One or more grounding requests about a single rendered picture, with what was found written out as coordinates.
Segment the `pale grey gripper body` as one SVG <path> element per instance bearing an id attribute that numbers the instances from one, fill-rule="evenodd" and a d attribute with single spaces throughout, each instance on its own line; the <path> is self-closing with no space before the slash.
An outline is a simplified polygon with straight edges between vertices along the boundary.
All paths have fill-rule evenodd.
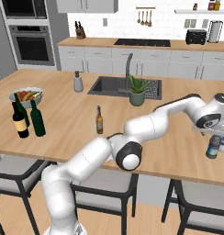
<path id="1" fill-rule="evenodd" d="M 198 128 L 197 126 L 193 126 L 193 130 L 199 131 L 202 133 L 209 133 L 211 135 L 219 135 L 221 137 L 224 137 L 224 125 L 216 125 L 208 129 L 201 129 L 201 128 Z"/>

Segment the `plastic bottle dark cap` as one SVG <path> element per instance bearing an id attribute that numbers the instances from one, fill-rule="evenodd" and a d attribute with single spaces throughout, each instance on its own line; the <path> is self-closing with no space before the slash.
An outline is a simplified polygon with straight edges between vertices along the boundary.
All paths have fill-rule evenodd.
<path id="1" fill-rule="evenodd" d="M 221 143 L 221 137 L 213 135 L 210 140 L 206 151 L 206 156 L 209 159 L 216 159 L 218 155 L 219 146 Z"/>

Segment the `black chair grey seat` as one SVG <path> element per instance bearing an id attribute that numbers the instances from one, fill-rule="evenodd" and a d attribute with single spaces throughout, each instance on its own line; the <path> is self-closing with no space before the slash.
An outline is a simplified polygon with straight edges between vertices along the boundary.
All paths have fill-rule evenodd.
<path id="1" fill-rule="evenodd" d="M 179 207 L 177 235 L 184 235 L 186 229 L 224 235 L 224 186 L 171 179 L 162 222 L 166 220 L 171 203 Z"/>
<path id="2" fill-rule="evenodd" d="M 23 200 L 35 235 L 40 235 L 28 198 L 41 180 L 42 171 L 52 162 L 5 155 L 0 161 L 0 194 L 20 197 Z"/>
<path id="3" fill-rule="evenodd" d="M 110 170 L 98 170 L 88 180 L 71 183 L 75 195 L 75 209 L 121 216 L 121 235 L 127 235 L 127 210 L 132 198 L 131 216 L 136 213 L 136 197 L 139 175 Z"/>

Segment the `green plant in grey pot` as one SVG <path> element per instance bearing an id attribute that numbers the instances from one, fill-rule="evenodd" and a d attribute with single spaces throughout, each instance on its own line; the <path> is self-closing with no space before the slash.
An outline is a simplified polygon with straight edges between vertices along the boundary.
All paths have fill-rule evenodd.
<path id="1" fill-rule="evenodd" d="M 131 87 L 129 89 L 129 102 L 133 106 L 141 106 L 145 100 L 145 91 L 151 81 L 145 82 L 142 78 L 136 79 L 133 75 L 129 75 Z"/>

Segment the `grey base cupboards run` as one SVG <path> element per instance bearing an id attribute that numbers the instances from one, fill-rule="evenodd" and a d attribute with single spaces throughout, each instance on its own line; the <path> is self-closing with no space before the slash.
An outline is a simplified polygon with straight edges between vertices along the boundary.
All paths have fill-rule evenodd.
<path id="1" fill-rule="evenodd" d="M 60 46 L 63 71 L 224 81 L 224 52 Z"/>

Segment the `black toaster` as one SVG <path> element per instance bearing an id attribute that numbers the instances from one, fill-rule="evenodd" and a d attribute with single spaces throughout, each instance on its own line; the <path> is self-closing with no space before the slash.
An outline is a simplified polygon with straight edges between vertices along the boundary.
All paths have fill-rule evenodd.
<path id="1" fill-rule="evenodd" d="M 204 45 L 206 42 L 206 37 L 207 32 L 204 29 L 188 29 L 185 36 L 185 42 L 187 45 Z"/>

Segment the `steel paper towel holder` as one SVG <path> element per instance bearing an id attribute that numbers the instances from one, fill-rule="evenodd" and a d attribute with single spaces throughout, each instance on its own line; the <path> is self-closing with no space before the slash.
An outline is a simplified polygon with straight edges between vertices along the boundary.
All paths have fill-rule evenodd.
<path id="1" fill-rule="evenodd" d="M 223 22 L 221 20 L 212 20 L 209 24 L 207 42 L 217 43 L 219 36 L 223 27 Z"/>

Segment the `dark grey tap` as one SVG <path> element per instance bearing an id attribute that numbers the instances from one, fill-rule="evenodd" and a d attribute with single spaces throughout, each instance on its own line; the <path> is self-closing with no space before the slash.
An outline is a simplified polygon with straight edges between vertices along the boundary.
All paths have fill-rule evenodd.
<path id="1" fill-rule="evenodd" d="M 131 53 L 128 56 L 127 62 L 126 62 L 126 74 L 125 74 L 125 82 L 123 85 L 121 85 L 118 88 L 118 91 L 123 94 L 127 94 L 129 92 L 129 67 L 130 67 L 130 61 L 133 57 L 133 54 Z"/>

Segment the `dark grey sink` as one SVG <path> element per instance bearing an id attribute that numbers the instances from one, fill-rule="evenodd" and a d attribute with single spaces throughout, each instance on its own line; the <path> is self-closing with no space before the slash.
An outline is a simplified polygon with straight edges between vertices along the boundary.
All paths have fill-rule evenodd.
<path id="1" fill-rule="evenodd" d="M 123 77 L 99 76 L 91 89 L 89 95 L 109 95 L 129 97 L 129 91 L 125 90 L 126 81 Z M 146 99 L 162 99 L 162 81 L 151 80 L 145 89 Z"/>

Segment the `black hob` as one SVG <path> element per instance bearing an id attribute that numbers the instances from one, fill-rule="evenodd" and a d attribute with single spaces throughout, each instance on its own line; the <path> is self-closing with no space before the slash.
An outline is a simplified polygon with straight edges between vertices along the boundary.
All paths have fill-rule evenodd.
<path id="1" fill-rule="evenodd" d="M 168 39 L 118 39 L 114 45 L 171 47 L 171 42 Z"/>

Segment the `brown beer bottle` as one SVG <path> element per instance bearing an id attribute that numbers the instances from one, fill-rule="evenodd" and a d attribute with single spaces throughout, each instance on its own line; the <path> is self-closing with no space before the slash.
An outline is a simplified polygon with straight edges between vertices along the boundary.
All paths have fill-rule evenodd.
<path id="1" fill-rule="evenodd" d="M 101 116 L 101 107 L 97 106 L 97 115 L 96 115 L 96 132 L 98 134 L 103 134 L 103 118 Z"/>

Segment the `grey soap dispenser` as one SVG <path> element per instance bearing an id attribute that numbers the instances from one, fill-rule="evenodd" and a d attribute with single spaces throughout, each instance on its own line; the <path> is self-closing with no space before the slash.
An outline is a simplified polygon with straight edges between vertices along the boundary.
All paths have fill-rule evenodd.
<path id="1" fill-rule="evenodd" d="M 84 90 L 83 80 L 78 71 L 74 72 L 73 89 L 77 93 L 80 93 Z"/>

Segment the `wooden knife block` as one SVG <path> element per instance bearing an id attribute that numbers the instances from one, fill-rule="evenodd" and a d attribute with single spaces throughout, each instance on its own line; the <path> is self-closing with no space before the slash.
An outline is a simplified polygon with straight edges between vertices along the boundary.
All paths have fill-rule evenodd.
<path id="1" fill-rule="evenodd" d="M 81 23 L 78 21 L 75 21 L 74 25 L 75 25 L 76 38 L 85 39 L 86 35 L 84 33 L 84 28 L 81 26 Z"/>

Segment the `green glass bottle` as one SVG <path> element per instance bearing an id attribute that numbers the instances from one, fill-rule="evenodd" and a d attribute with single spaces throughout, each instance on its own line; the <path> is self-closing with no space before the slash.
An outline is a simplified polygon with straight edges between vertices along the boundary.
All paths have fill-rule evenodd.
<path id="1" fill-rule="evenodd" d="M 37 109 L 37 106 L 34 100 L 31 100 L 30 104 L 32 107 L 32 110 L 30 111 L 30 115 L 31 115 L 34 130 L 35 130 L 35 134 L 38 137 L 42 137 L 46 134 L 46 130 L 44 127 L 41 112 Z"/>
<path id="2" fill-rule="evenodd" d="M 15 96 L 15 99 L 16 99 L 17 108 L 20 111 L 20 113 L 23 114 L 23 116 L 26 120 L 27 127 L 29 127 L 30 123 L 29 123 L 29 119 L 28 119 L 28 113 L 27 113 L 26 109 L 21 105 L 21 103 L 18 99 L 17 93 L 14 93 L 14 96 Z"/>

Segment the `grey bowl of fruit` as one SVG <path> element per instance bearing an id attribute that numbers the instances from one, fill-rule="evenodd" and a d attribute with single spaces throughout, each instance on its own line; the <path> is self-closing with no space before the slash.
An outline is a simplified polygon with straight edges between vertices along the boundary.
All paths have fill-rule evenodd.
<path id="1" fill-rule="evenodd" d="M 20 101 L 21 105 L 24 108 L 31 108 L 31 100 L 35 101 L 35 104 L 38 105 L 43 97 L 43 90 L 37 87 L 26 87 L 15 90 L 9 95 L 9 100 L 15 102 L 16 98 Z"/>

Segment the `dark wine bottle cream label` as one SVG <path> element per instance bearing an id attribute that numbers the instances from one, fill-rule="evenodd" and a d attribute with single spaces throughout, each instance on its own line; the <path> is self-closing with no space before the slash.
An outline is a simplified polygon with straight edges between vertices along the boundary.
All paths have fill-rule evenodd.
<path id="1" fill-rule="evenodd" d="M 20 138 L 24 139 L 27 138 L 28 133 L 28 127 L 26 124 L 26 120 L 24 115 L 18 110 L 17 104 L 15 102 L 12 103 L 12 106 L 14 108 L 14 114 L 13 114 L 13 121 L 15 123 L 17 133 Z"/>

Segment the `steel microwave oven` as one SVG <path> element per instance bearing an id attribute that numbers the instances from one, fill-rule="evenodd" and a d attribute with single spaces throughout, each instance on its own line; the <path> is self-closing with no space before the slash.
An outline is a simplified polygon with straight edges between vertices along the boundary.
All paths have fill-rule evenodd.
<path id="1" fill-rule="evenodd" d="M 2 0 L 8 18 L 46 19 L 44 0 Z"/>

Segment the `grey tall cupboard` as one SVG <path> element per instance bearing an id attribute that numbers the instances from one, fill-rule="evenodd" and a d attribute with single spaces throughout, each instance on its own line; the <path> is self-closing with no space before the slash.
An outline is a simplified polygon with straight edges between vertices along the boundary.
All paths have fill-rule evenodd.
<path id="1" fill-rule="evenodd" d="M 0 8 L 0 80 L 15 72 L 17 66 L 6 32 L 6 25 Z"/>

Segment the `white wall shelf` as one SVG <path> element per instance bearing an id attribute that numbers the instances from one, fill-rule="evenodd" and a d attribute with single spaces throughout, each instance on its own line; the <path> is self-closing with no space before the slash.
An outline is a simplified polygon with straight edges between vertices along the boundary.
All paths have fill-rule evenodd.
<path id="1" fill-rule="evenodd" d="M 205 9 L 197 9 L 197 10 L 189 10 L 189 9 L 175 9 L 175 14 L 211 14 L 211 15 L 224 15 L 224 10 L 214 11 L 214 10 L 205 10 Z"/>

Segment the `grey wall cupboards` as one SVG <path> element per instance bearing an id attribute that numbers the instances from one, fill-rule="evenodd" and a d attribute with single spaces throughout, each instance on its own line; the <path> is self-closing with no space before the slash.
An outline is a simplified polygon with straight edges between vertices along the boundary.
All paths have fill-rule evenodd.
<path id="1" fill-rule="evenodd" d="M 59 13 L 116 13 L 118 0 L 56 0 Z"/>

